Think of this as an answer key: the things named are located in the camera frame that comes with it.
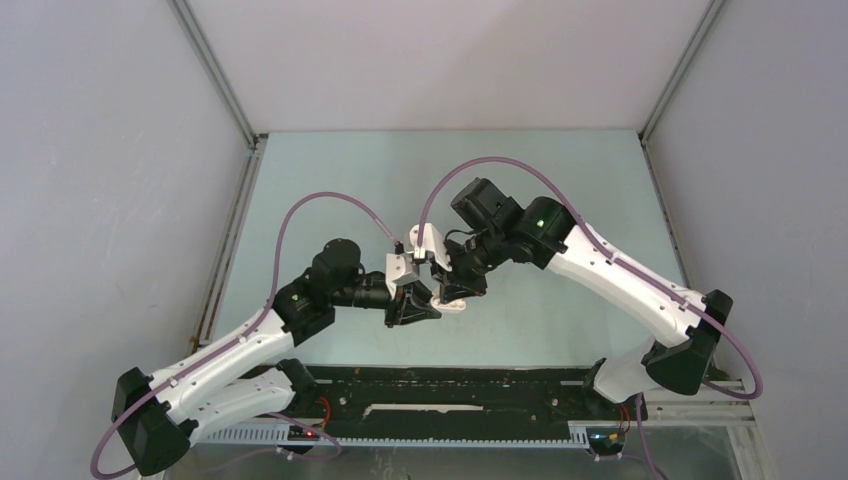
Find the light blue table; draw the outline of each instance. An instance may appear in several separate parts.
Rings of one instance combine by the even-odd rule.
[[[263,305],[279,224],[298,199],[320,190],[347,193],[374,209],[397,235],[406,235],[438,180],[459,163],[486,155],[517,158],[541,170],[599,233],[680,281],[633,131],[278,133],[265,150],[214,337]],[[524,206],[536,196],[552,196],[514,167],[473,167],[448,184],[433,206],[430,221],[442,232],[465,227],[449,203],[475,176],[491,179]],[[336,237],[360,245],[369,271],[385,268],[391,246],[371,220],[352,205],[318,199],[290,223],[280,286]],[[488,294],[469,299],[464,313],[406,327],[387,329],[382,311],[339,308],[336,323],[291,356],[325,365],[585,366],[647,337],[636,320],[587,288],[533,266],[504,264],[488,281]]]

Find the white wall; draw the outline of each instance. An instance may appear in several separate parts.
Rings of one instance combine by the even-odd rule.
[[[90,478],[117,377],[187,350],[246,147],[166,2],[0,22],[0,469]]]
[[[652,145],[694,285],[736,299],[787,480],[845,478],[846,18],[844,0],[729,2]]]
[[[639,129],[709,0],[191,3],[271,132]]]

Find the cable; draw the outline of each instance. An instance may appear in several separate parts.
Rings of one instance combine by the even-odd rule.
[[[330,401],[327,400],[326,397],[318,397],[318,400],[315,400],[315,403],[320,403],[324,405],[324,409],[327,413],[324,414],[324,421],[322,421],[319,425],[321,428],[327,428],[327,422],[330,421],[330,415],[332,414],[332,408],[330,408]]]
[[[621,411],[621,414],[622,414],[622,418],[621,418],[621,422],[619,422],[619,424],[618,424],[618,432],[619,432],[619,435],[627,435],[628,433],[630,433],[630,411],[627,410],[627,406],[623,403],[621,404],[620,411]],[[622,432],[621,431],[621,423],[624,422],[625,418],[627,418],[627,430]]]
[[[448,230],[447,232],[445,232],[445,241],[447,241],[448,237],[450,237],[454,233],[461,233],[463,235],[476,235],[477,234],[477,232],[475,232],[474,230],[468,230],[466,232],[466,231],[462,231],[458,228],[452,228],[452,229]]]
[[[289,460],[291,460],[292,458],[297,458],[297,459],[300,459],[300,460],[309,460],[309,461],[313,461],[313,462],[326,462],[327,460],[332,460],[332,459],[338,457],[339,455],[341,455],[341,453],[342,453],[341,444],[339,443],[338,440],[336,440],[332,435],[328,434],[327,432],[320,430],[320,429],[317,429],[317,428],[315,428],[311,425],[307,425],[305,423],[299,422],[299,421],[297,421],[293,418],[287,417],[287,416],[283,415],[282,413],[269,413],[268,415],[275,417],[275,418],[279,418],[280,420],[285,420],[286,422],[291,423],[292,425],[295,425],[295,426],[302,428],[304,431],[312,432],[315,435],[318,435],[319,437],[321,437],[321,438],[329,441],[330,443],[332,443],[336,447],[336,451],[331,453],[330,455],[302,455],[300,453],[290,452],[288,450],[283,449],[282,447],[267,447],[267,448],[259,448],[259,449],[256,449],[256,450],[251,450],[251,451],[249,451],[245,454],[239,455],[236,458],[228,460],[228,461],[226,461],[226,462],[224,462],[220,465],[216,465],[214,467],[195,468],[195,467],[192,467],[190,465],[185,465],[183,463],[178,463],[178,465],[187,469],[187,470],[191,470],[194,473],[206,474],[206,473],[214,473],[214,472],[223,470],[223,469],[225,469],[227,467],[231,467],[231,466],[233,466],[237,463],[241,463],[242,461],[247,460],[248,458],[255,457],[257,455],[264,455],[266,453],[283,454],[283,452],[285,452],[285,456]]]
[[[656,288],[660,292],[668,295],[669,298],[680,304],[681,308],[686,308],[698,317],[704,319],[708,324],[710,324],[710,326],[718,330],[719,334],[721,334],[722,337],[727,338],[727,341],[730,342],[731,345],[733,345],[733,348],[735,348],[737,352],[739,352],[739,355],[742,357],[742,360],[745,361],[745,364],[748,366],[748,370],[751,371],[751,375],[754,377],[754,391],[751,393],[737,393],[728,390],[724,387],[720,387],[709,381],[704,381],[704,385],[727,396],[740,400],[753,400],[762,395],[763,379],[760,375],[760,370],[754,363],[753,357],[751,357],[751,354],[748,352],[748,350],[739,342],[739,340],[733,334],[730,333],[729,330],[724,327],[724,325],[719,323],[719,321],[713,318],[712,315],[709,315],[707,314],[707,312],[692,305],[685,298],[680,296],[677,292],[663,285],[658,280],[656,280],[646,272],[643,272],[638,267],[631,265],[629,262],[620,257],[613,258],[612,252],[602,244],[602,242],[595,235],[595,232],[593,232],[592,229],[589,228],[589,226],[586,224],[586,221],[583,220],[583,217],[581,217],[580,214],[577,213],[577,209],[574,208],[574,205],[572,205],[571,202],[569,202],[568,199],[565,198],[565,195],[563,195],[563,193],[556,187],[556,185],[554,185],[554,183],[551,182],[547,177],[545,177],[541,172],[531,167],[530,165],[527,165],[524,162],[508,157],[480,157],[475,158],[473,160],[469,160],[448,172],[448,174],[445,175],[444,178],[439,180],[439,183],[436,185],[436,188],[434,188],[433,191],[430,192],[430,196],[427,197],[427,201],[424,203],[424,208],[421,210],[421,217],[418,220],[418,239],[416,240],[417,246],[420,247],[424,240],[424,224],[427,222],[427,215],[430,213],[430,207],[433,205],[433,200],[436,199],[436,195],[438,195],[442,188],[444,188],[444,186],[459,172],[465,170],[466,168],[473,167],[474,165],[479,165],[482,163],[506,163],[508,165],[512,165],[522,170],[525,170],[534,177],[538,178],[554,193],[554,195],[556,195],[559,202],[566,208],[566,210],[568,210],[568,213],[570,213],[571,216],[574,217],[574,221],[577,223],[577,226],[580,227],[580,230],[583,231],[583,234],[586,235],[586,238],[589,239],[592,245],[599,252],[601,252],[604,257],[606,257],[607,259],[611,259],[613,262],[620,265],[622,268],[624,268],[640,280],[646,282],[647,284]]]
[[[271,311],[271,306],[274,304],[274,294],[277,293],[277,283],[279,280],[278,277],[280,275],[280,251],[282,250],[283,237],[286,234],[286,228],[288,228],[289,221],[291,220],[292,215],[294,215],[294,212],[296,212],[298,208],[303,206],[304,203],[321,197],[338,198],[340,200],[344,200],[356,205],[357,207],[365,211],[365,213],[367,213],[372,220],[374,220],[377,226],[380,227],[380,230],[382,230],[383,233],[385,233],[386,236],[389,237],[389,239],[392,241],[392,244],[396,245],[400,243],[400,241],[392,233],[392,231],[389,230],[389,227],[387,227],[386,224],[383,223],[382,220],[380,220],[380,217],[378,217],[373,210],[368,208],[368,206],[364,203],[349,195],[336,192],[316,192],[301,198],[294,205],[292,205],[292,207],[286,213],[285,218],[283,218],[283,223],[280,225],[280,233],[277,235],[277,245],[274,250],[274,273],[273,277],[271,278],[271,293],[268,296],[268,300],[265,302],[265,306],[262,308],[262,313],[259,314],[259,317],[257,317],[257,319],[249,327],[247,327],[244,332],[242,332],[241,336],[247,337],[248,335],[253,333],[257,328],[259,328],[259,325],[262,323],[263,320],[265,320],[265,317],[268,316],[268,312]],[[101,472],[100,468],[98,467],[100,463],[100,456],[103,454],[103,449],[106,448],[106,443],[109,441],[110,438],[112,438],[112,435],[115,434],[115,432],[118,430],[118,427],[123,425],[124,422],[126,422],[127,419],[130,417],[130,415],[135,413],[139,408],[141,408],[142,405],[147,403],[147,401],[149,401],[151,398],[155,397],[156,395],[164,391],[166,388],[168,388],[168,386],[170,386],[171,384],[171,380],[179,381],[185,378],[195,370],[212,361],[214,358],[217,358],[218,356],[222,355],[224,352],[226,352],[233,346],[238,345],[238,343],[239,339],[234,338],[229,342],[225,343],[224,345],[221,345],[209,355],[206,355],[200,360],[198,360],[196,363],[193,363],[185,369],[180,370],[171,379],[163,381],[159,386],[153,388],[150,392],[142,396],[137,402],[127,408],[124,413],[118,416],[115,422],[106,430],[106,433],[103,434],[103,437],[100,439],[100,442],[97,443],[97,447],[95,447],[94,449],[94,453],[91,455],[91,462],[89,463],[89,470],[91,472],[91,475],[98,480],[111,480],[113,478],[118,478],[120,476],[132,472],[135,469],[135,465],[130,465],[129,467],[111,473]]]
[[[654,464],[654,457],[651,456],[651,450],[648,448],[648,441],[645,439],[645,428],[642,425],[642,403],[644,401],[643,395],[640,393],[636,395],[636,428],[639,430],[639,440],[642,441],[642,451],[645,452],[645,463],[648,464],[648,468],[651,469],[651,476],[657,478],[657,474],[659,469]]]

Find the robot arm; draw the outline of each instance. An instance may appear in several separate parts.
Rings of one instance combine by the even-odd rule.
[[[390,292],[382,272],[361,271],[360,250],[354,242],[333,240],[315,256],[310,268],[276,293],[272,308],[255,330],[250,331],[250,326],[262,309],[174,365],[150,376],[138,368],[124,373],[118,379],[112,421],[141,397],[168,384],[118,427],[138,471],[142,475],[160,472],[199,439],[221,428],[282,411],[293,402],[308,408],[315,400],[314,380],[296,360],[284,360],[249,380],[238,378],[330,326],[335,306],[385,310],[386,325],[394,326],[441,317],[429,301],[430,292],[420,282]],[[199,368],[179,375],[209,352],[219,351]]]
[[[593,247],[568,210],[550,198],[536,198],[523,209],[489,180],[478,178],[453,199],[451,207],[476,233],[458,244],[443,240],[427,224],[422,247],[411,252],[414,263],[431,262],[431,272],[439,282],[433,300],[438,310],[462,310],[464,304],[457,304],[461,299],[484,295],[485,275],[507,260],[532,263],[586,285],[651,332],[653,338],[645,345],[621,357],[598,361],[586,379],[587,396],[601,404],[617,404],[658,386],[682,395],[697,393],[718,343],[718,332],[615,259],[640,267],[722,324],[733,305],[730,297],[719,290],[703,295],[674,285],[599,237],[613,252],[608,260]],[[411,236],[417,233],[414,227]],[[441,251],[436,248],[440,243],[444,244]]]

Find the black mounting plate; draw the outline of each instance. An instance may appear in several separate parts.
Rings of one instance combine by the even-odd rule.
[[[581,384],[589,369],[383,368],[308,366],[317,397],[332,407],[337,437],[403,440],[568,440],[568,421],[618,421],[592,413]],[[475,410],[381,410],[375,404],[471,405]],[[635,418],[633,399],[625,405]],[[316,403],[304,418],[322,418]]]

